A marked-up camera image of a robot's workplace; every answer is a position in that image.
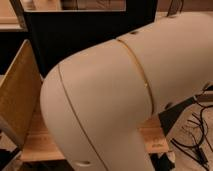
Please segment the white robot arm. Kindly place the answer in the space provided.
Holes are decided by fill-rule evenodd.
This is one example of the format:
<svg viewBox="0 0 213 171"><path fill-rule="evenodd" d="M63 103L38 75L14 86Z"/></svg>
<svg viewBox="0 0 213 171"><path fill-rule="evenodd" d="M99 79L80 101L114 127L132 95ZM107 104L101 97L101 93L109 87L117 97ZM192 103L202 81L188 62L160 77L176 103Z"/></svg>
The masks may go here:
<svg viewBox="0 0 213 171"><path fill-rule="evenodd" d="M184 12L75 53L44 79L44 122L75 171L154 171L142 123L213 83L213 16Z"/></svg>

